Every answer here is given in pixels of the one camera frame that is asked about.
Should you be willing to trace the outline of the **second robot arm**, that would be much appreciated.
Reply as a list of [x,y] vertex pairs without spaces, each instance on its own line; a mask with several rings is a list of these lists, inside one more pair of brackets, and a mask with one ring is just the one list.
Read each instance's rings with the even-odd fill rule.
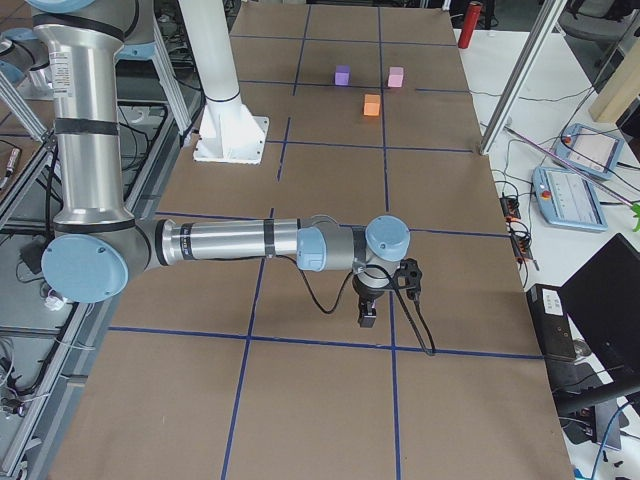
[[48,50],[32,29],[1,33],[1,72],[25,99],[53,99]]

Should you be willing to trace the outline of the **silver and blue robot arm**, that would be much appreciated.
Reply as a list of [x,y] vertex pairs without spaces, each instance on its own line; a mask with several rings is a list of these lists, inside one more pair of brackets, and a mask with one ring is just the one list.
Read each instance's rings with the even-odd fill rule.
[[153,29],[140,1],[35,1],[34,31],[47,46],[63,206],[41,269],[64,297],[97,303],[137,275],[180,261],[282,258],[301,274],[343,270],[358,294],[359,324],[371,326],[385,292],[417,302],[421,274],[407,255],[410,232],[384,215],[364,227],[331,217],[177,224],[141,221],[126,207],[116,57],[133,34]]

